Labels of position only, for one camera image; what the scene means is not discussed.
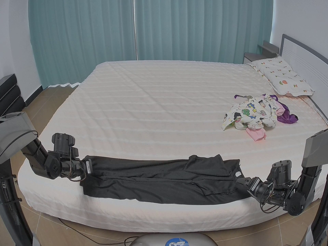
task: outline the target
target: white headboard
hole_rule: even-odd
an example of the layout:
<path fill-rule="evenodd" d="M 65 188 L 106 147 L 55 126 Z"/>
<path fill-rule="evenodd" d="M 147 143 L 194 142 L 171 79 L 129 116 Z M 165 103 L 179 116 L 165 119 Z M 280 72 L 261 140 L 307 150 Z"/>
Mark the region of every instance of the white headboard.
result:
<path fill-rule="evenodd" d="M 310 99 L 328 117 L 328 59 L 305 44 L 283 34 L 281 57 L 314 89 Z"/>

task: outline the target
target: bed sheet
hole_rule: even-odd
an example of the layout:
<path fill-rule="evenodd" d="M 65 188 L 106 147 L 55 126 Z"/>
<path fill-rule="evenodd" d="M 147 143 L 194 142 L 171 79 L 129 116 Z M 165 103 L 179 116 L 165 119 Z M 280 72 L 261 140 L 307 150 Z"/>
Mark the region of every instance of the bed sheet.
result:
<path fill-rule="evenodd" d="M 53 149 L 56 132 L 76 139 L 80 158 L 188 159 L 195 154 L 239 158 L 245 176 L 265 180 L 272 163 L 292 160 L 301 173 L 305 141 L 326 123 L 304 97 L 280 96 L 299 121 L 277 122 L 266 140 L 246 131 L 222 131 L 234 95 L 274 93 L 267 80 L 242 64 L 195 61 L 120 61 L 99 64 L 59 107 L 40 135 Z M 314 199 L 322 196 L 323 166 Z M 253 198 L 221 205 L 156 204 L 88 197 L 79 183 L 35 175 L 26 160 L 18 184 L 28 204 L 52 216 L 124 232 L 192 232 L 250 226 L 283 214 L 261 212 Z"/>

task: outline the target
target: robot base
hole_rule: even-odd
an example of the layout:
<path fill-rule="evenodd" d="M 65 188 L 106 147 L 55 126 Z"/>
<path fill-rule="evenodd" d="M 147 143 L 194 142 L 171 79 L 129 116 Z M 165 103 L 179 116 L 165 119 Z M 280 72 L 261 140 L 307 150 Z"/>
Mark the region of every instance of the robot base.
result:
<path fill-rule="evenodd" d="M 135 239 L 130 246 L 217 246 L 202 233 L 157 233 Z"/>

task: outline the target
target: gray nightstand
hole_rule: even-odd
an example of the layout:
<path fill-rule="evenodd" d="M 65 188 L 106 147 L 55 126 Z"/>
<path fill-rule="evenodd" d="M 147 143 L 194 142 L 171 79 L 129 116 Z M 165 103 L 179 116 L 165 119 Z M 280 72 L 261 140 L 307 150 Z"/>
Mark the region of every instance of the gray nightstand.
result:
<path fill-rule="evenodd" d="M 269 43 L 268 41 L 263 41 L 263 45 L 257 45 L 262 49 L 262 54 L 255 53 L 244 53 L 244 64 L 250 63 L 259 59 L 273 58 L 276 57 L 279 52 L 279 47 Z"/>

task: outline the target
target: brown tile floor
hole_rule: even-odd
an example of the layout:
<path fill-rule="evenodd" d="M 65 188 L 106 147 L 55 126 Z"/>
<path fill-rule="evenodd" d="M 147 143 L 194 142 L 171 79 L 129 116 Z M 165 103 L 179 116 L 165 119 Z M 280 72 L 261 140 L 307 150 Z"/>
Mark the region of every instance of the brown tile floor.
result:
<path fill-rule="evenodd" d="M 41 92 L 41 94 L 27 108 L 24 109 L 30 117 L 35 129 L 37 129 L 39 133 L 43 131 L 54 112 L 73 91 L 74 88 L 70 87 L 47 88 Z M 11 159 L 14 174 L 18 173 L 24 159 L 25 158 L 21 152 L 17 153 Z M 35 211 L 33 208 L 28 206 L 17 185 L 16 188 L 18 196 L 23 199 L 21 205 L 27 222 L 30 225 L 31 230 L 36 232 L 41 245 L 97 245 L 96 243 L 91 242 L 81 236 L 74 230 L 65 227 L 57 218 L 40 213 L 39 211 Z M 294 246 L 299 244 L 301 241 L 308 225 L 314 219 L 318 206 L 319 200 L 313 202 L 303 214 L 297 217 L 292 217 L 285 214 L 278 218 L 250 227 L 204 233 L 215 240 L 218 245 L 222 246 L 282 246 L 285 244 Z M 129 236 L 141 235 L 136 233 L 124 233 L 97 229 L 69 221 L 64 222 L 99 243 L 122 242 Z M 10 238 L 10 235 L 4 227 L 1 219 L 0 245 L 14 245 L 14 242 Z"/>

